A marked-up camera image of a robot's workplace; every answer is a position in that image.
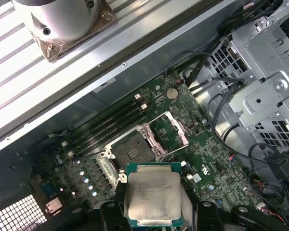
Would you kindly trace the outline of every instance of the silver metal surface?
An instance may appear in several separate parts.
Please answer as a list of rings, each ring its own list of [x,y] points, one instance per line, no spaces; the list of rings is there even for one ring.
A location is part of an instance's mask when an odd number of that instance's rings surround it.
[[[26,6],[12,1],[26,27],[39,39],[68,43],[84,36],[94,25],[101,8],[100,0],[89,7],[83,0],[56,0],[42,6]]]
[[[239,211],[242,212],[242,213],[246,213],[249,210],[247,208],[245,208],[245,207],[239,207]]]
[[[169,224],[181,217],[180,174],[136,172],[129,175],[128,184],[129,218],[138,224]]]
[[[104,85],[113,77],[116,77],[115,80],[122,86],[127,83],[129,86],[122,88],[121,91],[112,91],[112,95],[103,90],[98,92],[95,96],[103,102],[113,103],[130,90],[143,84],[144,81],[148,81],[150,77],[157,76],[165,68],[165,63],[179,52],[197,46],[199,49],[205,47],[208,39],[215,34],[218,24],[216,18],[225,18],[237,6],[235,0],[225,0],[219,3],[205,14],[198,16],[130,60],[125,61],[125,66],[116,67],[68,100],[58,102],[49,111],[27,121],[23,124],[24,126],[18,127],[17,130],[6,130],[4,127],[12,122],[9,125],[13,128],[15,120],[26,115],[34,106],[79,76],[84,75],[93,67],[98,67],[101,62],[126,48],[132,41],[139,40],[143,35],[148,34],[154,28],[159,27],[197,2],[193,0],[138,0],[128,6],[124,5],[126,7],[116,13],[120,19],[117,25],[100,33],[54,64],[49,64],[43,59],[30,34],[26,33],[26,29],[23,28],[15,12],[11,10],[12,6],[4,6],[5,8],[0,10],[0,15],[2,15],[0,28],[9,28],[12,34],[7,34],[6,30],[0,30],[2,32],[0,34],[0,51],[13,49],[9,41],[15,37],[18,39],[13,42],[13,46],[20,47],[20,49],[3,53],[3,56],[0,57],[0,134],[6,132],[7,135],[4,137],[8,137],[8,139],[2,139],[0,136],[0,150],[63,111],[84,95]],[[118,5],[118,3],[119,0],[111,3],[110,6]],[[8,18],[4,15],[6,11],[11,11],[6,16]],[[6,22],[12,23],[9,26],[2,26]],[[207,30],[202,30],[202,23],[210,25]],[[202,31],[203,36],[194,38],[194,34],[200,31]],[[140,68],[138,65],[142,65],[143,62],[146,62],[147,67],[140,72],[141,75],[144,75],[143,78],[133,78],[127,81],[126,77],[134,76],[135,70]],[[107,86],[107,89],[112,89],[112,85]]]
[[[254,126],[278,111],[277,104],[289,97],[289,83],[277,72],[264,83],[256,80],[237,92],[229,102],[246,127]]]
[[[210,202],[204,202],[204,203],[203,203],[203,206],[205,206],[205,207],[211,207],[212,205],[211,205]]]

